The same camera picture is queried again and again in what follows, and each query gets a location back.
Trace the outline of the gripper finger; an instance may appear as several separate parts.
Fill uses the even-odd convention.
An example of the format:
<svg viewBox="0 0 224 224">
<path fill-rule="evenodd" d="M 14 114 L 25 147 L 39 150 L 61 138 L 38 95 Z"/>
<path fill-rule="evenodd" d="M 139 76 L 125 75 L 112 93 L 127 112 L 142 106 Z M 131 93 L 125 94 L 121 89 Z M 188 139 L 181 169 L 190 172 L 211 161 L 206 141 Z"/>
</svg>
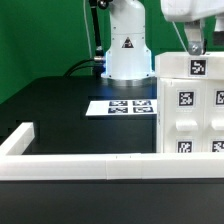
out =
<svg viewBox="0 0 224 224">
<path fill-rule="evenodd" d="M 204 20 L 195 20 L 184 24 L 184 31 L 188 41 L 190 55 L 203 55 L 205 53 Z"/>
<path fill-rule="evenodd" d="M 216 16 L 215 19 L 213 44 L 215 46 L 224 47 L 224 16 Z"/>
</svg>

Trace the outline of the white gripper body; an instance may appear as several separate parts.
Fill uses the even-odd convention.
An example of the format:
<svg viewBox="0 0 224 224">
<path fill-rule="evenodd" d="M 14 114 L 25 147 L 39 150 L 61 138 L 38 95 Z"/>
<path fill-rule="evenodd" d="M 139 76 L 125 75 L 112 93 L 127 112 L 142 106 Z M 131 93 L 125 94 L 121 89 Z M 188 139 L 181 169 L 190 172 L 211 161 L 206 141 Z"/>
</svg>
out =
<svg viewBox="0 0 224 224">
<path fill-rule="evenodd" d="M 224 0 L 160 0 L 167 21 L 191 22 L 224 13 Z"/>
</svg>

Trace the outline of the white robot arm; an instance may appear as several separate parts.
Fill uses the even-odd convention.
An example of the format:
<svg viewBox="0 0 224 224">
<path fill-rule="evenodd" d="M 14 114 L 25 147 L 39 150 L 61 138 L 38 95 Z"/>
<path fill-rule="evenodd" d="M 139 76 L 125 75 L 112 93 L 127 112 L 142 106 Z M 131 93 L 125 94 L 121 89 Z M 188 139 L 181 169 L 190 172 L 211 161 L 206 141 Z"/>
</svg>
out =
<svg viewBox="0 0 224 224">
<path fill-rule="evenodd" d="M 224 0 L 159 0 L 169 22 L 192 23 L 224 13 Z M 145 42 L 145 7 L 139 0 L 109 0 L 111 45 L 105 54 L 104 79 L 144 80 L 153 75 Z"/>
</svg>

